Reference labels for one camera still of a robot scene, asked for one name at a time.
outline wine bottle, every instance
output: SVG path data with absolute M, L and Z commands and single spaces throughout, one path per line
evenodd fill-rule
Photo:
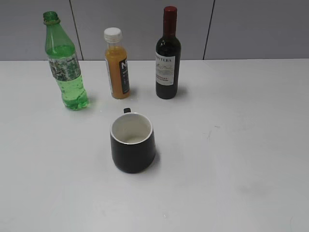
M 176 38 L 177 8 L 164 8 L 163 37 L 155 48 L 155 91 L 158 97 L 171 99 L 176 96 L 181 45 Z

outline red wine bottle cap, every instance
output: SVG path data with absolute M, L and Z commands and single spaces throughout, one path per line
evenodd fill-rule
M 175 35 L 176 33 L 177 8 L 167 6 L 164 8 L 163 33 L 165 35 Z

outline orange juice bottle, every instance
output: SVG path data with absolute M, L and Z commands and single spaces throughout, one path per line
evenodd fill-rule
M 130 95 L 126 50 L 121 46 L 122 33 L 119 28 L 107 28 L 104 39 L 108 44 L 105 60 L 110 80 L 112 96 L 123 99 Z

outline mug rim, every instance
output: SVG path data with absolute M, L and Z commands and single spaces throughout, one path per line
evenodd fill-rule
M 120 141 L 119 139 L 117 139 L 117 138 L 114 136 L 114 134 L 113 134 L 113 132 L 112 132 L 112 127 L 113 127 L 114 123 L 115 123 L 118 119 L 120 119 L 121 117 L 126 117 L 126 115 L 140 115 L 140 116 L 144 117 L 145 119 L 147 119 L 147 121 L 148 121 L 149 124 L 150 124 L 150 132 L 149 132 L 149 134 L 147 135 L 147 137 L 146 137 L 145 139 L 143 139 L 143 140 L 141 140 L 141 141 L 139 141 L 139 142 L 137 142 L 137 143 L 126 143 L 126 142 Z M 152 125 L 150 119 L 149 119 L 148 117 L 146 117 L 145 115 L 142 115 L 142 114 L 136 113 L 136 112 L 129 112 L 129 113 L 125 113 L 125 114 L 123 114 L 123 115 L 120 115 L 118 118 L 115 119 L 115 121 L 114 121 L 114 122 L 111 124 L 111 126 L 110 126 L 110 134 L 111 134 L 111 136 L 113 137 L 113 139 L 116 140 L 117 142 L 119 142 L 119 143 L 121 143 L 121 144 L 125 144 L 125 145 L 136 145 L 136 144 L 141 144 L 141 143 L 145 142 L 147 139 L 150 138 L 150 136 L 151 136 L 152 133 L 153 133 L 153 130 L 154 130 L 154 129 L 153 129 L 153 125 Z

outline mug handle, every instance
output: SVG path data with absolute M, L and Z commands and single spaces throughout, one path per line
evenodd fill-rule
M 124 109 L 124 114 L 125 114 L 125 113 L 131 113 L 131 109 L 130 109 L 130 108 Z

